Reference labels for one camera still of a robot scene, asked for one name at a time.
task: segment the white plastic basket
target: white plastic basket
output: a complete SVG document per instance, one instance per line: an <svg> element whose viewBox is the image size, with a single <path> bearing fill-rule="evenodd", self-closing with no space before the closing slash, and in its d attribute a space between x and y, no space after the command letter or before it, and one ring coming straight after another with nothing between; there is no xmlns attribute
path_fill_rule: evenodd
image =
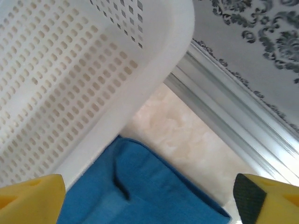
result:
<svg viewBox="0 0 299 224"><path fill-rule="evenodd" d="M0 187L67 189L184 55L191 0L0 0Z"/></svg>

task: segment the blue towel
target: blue towel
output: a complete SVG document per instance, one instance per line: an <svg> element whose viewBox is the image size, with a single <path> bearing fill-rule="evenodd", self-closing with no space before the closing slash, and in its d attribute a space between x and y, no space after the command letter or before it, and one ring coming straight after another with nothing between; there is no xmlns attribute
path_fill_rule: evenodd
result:
<svg viewBox="0 0 299 224"><path fill-rule="evenodd" d="M66 194L58 224L227 224L229 215L143 144L117 137Z"/></svg>

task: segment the white surface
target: white surface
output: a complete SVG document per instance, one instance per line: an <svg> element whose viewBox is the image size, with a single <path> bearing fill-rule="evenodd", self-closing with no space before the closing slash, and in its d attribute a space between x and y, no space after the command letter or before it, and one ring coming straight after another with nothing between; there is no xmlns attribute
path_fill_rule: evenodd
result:
<svg viewBox="0 0 299 224"><path fill-rule="evenodd" d="M0 6L0 186L60 173L67 189L184 55L192 1Z"/></svg>

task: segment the beige marble floor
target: beige marble floor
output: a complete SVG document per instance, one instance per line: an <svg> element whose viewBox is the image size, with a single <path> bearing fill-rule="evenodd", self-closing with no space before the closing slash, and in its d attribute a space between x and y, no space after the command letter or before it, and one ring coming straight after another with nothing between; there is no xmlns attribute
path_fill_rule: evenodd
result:
<svg viewBox="0 0 299 224"><path fill-rule="evenodd" d="M167 86L161 85L121 132L167 159L239 219L232 189L237 173L255 173Z"/></svg>

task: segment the folded towel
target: folded towel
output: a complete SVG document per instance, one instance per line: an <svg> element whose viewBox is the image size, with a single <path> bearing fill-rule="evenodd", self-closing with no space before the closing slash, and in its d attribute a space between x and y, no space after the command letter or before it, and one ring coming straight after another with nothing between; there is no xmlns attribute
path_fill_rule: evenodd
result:
<svg viewBox="0 0 299 224"><path fill-rule="evenodd" d="M143 144L117 137L66 194L58 224L227 224L229 215Z"/></svg>

